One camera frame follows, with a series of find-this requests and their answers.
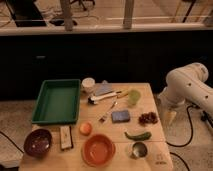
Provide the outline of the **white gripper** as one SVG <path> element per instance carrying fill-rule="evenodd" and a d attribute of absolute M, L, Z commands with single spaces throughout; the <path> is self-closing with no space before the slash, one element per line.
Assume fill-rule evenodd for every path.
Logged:
<path fill-rule="evenodd" d="M 161 104 L 161 111 L 163 113 L 168 113 L 167 124 L 171 125 L 177 114 L 177 112 L 173 110 L 184 104 L 184 98 L 172 94 L 163 93 L 161 93 L 158 98 Z"/>

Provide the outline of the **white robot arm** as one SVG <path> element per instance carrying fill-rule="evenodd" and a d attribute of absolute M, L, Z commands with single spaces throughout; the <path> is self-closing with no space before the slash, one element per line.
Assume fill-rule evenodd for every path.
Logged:
<path fill-rule="evenodd" d="M 185 100 L 196 104 L 213 117 L 213 88 L 205 83 L 208 76 L 206 66 L 197 62 L 173 69 L 166 75 L 166 87 L 158 95 L 165 126 L 174 120 L 174 109 L 183 105 Z"/>

